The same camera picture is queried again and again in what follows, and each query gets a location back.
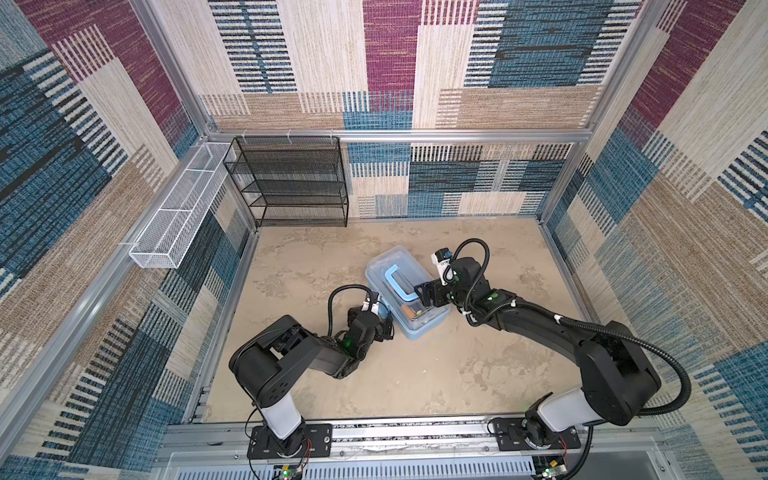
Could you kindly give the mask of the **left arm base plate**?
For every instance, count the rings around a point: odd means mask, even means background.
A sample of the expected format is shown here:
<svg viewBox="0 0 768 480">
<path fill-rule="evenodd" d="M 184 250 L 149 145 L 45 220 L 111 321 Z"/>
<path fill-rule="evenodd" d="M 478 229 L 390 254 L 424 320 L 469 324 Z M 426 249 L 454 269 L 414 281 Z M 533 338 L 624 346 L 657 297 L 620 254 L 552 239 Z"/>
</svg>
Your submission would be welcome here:
<svg viewBox="0 0 768 480">
<path fill-rule="evenodd" d="M 302 423 L 286 439 L 278 439 L 267 426 L 256 426 L 251 431 L 247 458 L 249 460 L 299 460 L 327 458 L 333 440 L 330 423 Z"/>
</svg>

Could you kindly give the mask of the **light blue plastic toolbox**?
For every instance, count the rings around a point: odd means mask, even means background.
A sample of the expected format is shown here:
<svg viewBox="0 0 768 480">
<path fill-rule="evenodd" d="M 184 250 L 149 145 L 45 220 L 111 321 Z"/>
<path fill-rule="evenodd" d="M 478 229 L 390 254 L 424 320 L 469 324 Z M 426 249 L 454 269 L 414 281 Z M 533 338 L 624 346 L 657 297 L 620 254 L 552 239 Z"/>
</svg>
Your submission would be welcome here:
<svg viewBox="0 0 768 480">
<path fill-rule="evenodd" d="M 409 340 L 421 338 L 449 315 L 449 305 L 425 308 L 421 303 L 415 286 L 430 281 L 431 277 L 404 246 L 396 246 L 371 259 L 365 277 Z M 409 320 L 402 310 L 403 305 L 421 309 L 423 314 Z"/>
</svg>

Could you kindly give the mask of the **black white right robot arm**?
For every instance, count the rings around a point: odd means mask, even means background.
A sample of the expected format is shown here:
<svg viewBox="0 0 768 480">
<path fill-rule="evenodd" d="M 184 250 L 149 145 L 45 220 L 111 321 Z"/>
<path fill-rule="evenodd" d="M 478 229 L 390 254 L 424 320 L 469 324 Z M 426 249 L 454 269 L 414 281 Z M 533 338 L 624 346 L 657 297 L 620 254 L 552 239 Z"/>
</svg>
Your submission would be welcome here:
<svg viewBox="0 0 768 480">
<path fill-rule="evenodd" d="M 637 416 L 669 414 L 688 402 L 690 377 L 671 354 L 619 322 L 576 320 L 492 287 L 485 277 L 490 249 L 481 239 L 474 242 L 483 248 L 481 261 L 440 249 L 432 256 L 437 278 L 417 285 L 415 292 L 427 306 L 451 304 L 470 326 L 521 335 L 579 369 L 580 387 L 547 394 L 526 411 L 521 428 L 532 448 L 549 447 L 577 425 L 625 426 Z"/>
</svg>

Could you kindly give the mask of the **wooden handled screwdriver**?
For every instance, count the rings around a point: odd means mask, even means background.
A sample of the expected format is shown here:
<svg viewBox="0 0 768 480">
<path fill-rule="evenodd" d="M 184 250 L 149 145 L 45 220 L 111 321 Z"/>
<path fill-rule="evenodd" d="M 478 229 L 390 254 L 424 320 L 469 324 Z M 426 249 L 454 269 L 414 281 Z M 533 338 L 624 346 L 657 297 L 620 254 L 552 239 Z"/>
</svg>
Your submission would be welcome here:
<svg viewBox="0 0 768 480">
<path fill-rule="evenodd" d="M 402 310 L 407 319 L 413 320 L 423 314 L 421 309 L 414 309 L 409 305 L 403 305 Z"/>
</svg>

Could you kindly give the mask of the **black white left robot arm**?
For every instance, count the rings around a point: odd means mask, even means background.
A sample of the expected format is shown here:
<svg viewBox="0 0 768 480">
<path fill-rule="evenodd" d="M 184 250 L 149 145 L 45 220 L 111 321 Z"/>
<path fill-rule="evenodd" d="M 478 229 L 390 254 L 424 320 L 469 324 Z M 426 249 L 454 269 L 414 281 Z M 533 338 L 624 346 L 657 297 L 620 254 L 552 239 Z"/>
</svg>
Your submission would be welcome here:
<svg viewBox="0 0 768 480">
<path fill-rule="evenodd" d="M 271 439 L 283 448 L 293 451 L 304 441 L 305 421 L 290 390 L 305 371 L 344 379 L 366 359 L 373 343 L 394 338 L 391 315 L 380 306 L 379 294 L 365 285 L 348 284 L 333 290 L 327 302 L 328 319 L 333 319 L 335 297 L 347 290 L 360 290 L 366 297 L 360 307 L 348 311 L 345 330 L 320 336 L 284 315 L 229 360 L 230 371 L 262 416 Z"/>
</svg>

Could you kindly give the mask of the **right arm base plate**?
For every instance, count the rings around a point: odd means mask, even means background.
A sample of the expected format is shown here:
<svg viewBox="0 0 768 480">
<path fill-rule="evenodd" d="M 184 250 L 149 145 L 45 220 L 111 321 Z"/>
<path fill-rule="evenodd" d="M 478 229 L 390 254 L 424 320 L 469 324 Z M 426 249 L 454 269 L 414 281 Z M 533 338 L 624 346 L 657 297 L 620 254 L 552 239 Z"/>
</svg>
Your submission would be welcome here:
<svg viewBox="0 0 768 480">
<path fill-rule="evenodd" d="M 562 432 L 553 432 L 543 423 L 526 417 L 494 417 L 486 427 L 502 452 L 578 450 L 582 447 L 579 435 L 573 427 Z"/>
</svg>

